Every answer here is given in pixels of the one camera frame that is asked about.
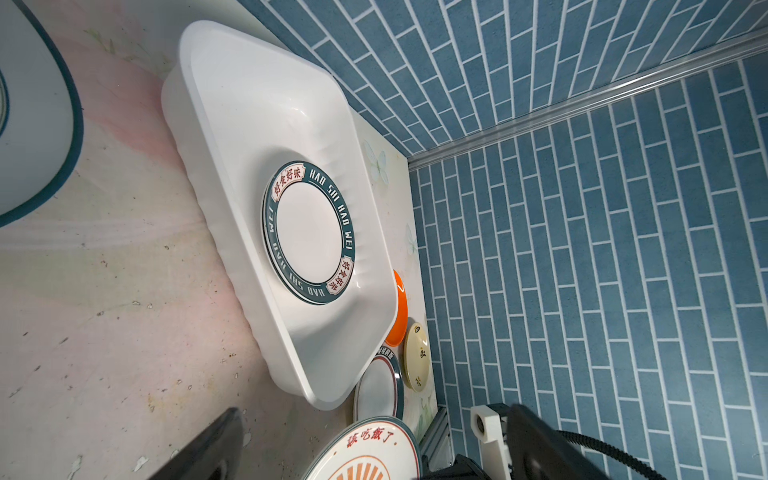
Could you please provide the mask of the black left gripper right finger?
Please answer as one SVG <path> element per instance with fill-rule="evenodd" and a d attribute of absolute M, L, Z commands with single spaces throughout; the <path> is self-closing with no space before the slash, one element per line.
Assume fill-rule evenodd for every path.
<path fill-rule="evenodd" d="M 522 404 L 509 408 L 507 446 L 514 479 L 607 479 L 602 470 Z"/>

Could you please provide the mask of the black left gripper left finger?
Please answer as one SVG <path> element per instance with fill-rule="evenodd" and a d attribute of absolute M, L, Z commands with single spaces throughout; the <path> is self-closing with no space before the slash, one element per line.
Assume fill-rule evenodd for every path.
<path fill-rule="evenodd" d="M 243 439 L 242 412 L 230 407 L 150 479 L 234 479 L 240 464 Z"/>

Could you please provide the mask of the orange sunburst plate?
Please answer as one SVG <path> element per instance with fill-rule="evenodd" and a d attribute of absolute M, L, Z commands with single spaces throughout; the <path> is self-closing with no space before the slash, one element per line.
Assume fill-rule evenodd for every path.
<path fill-rule="evenodd" d="M 420 479 L 424 473 L 410 428 L 397 418 L 379 416 L 343 430 L 303 479 Z"/>

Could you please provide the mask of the green red ring plate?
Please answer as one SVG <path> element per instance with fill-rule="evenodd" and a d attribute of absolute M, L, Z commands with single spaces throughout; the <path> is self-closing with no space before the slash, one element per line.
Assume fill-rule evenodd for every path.
<path fill-rule="evenodd" d="M 354 420 L 404 416 L 404 382 L 396 355 L 382 347 L 363 373 L 355 389 Z"/>

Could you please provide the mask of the green lettered rim plate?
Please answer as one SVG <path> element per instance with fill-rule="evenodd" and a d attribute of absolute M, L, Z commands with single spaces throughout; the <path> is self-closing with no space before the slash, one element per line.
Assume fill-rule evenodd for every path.
<path fill-rule="evenodd" d="M 341 190 L 319 166 L 293 161 L 277 170 L 262 201 L 262 229 L 270 262 L 296 297 L 327 305 L 345 292 L 355 230 Z"/>

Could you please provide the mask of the flower outline white plate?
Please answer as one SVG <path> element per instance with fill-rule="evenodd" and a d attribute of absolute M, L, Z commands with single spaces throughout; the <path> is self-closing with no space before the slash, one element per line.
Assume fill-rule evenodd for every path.
<path fill-rule="evenodd" d="M 22 1 L 1 3 L 1 224 L 39 208 L 75 169 L 83 109 L 70 70 Z"/>

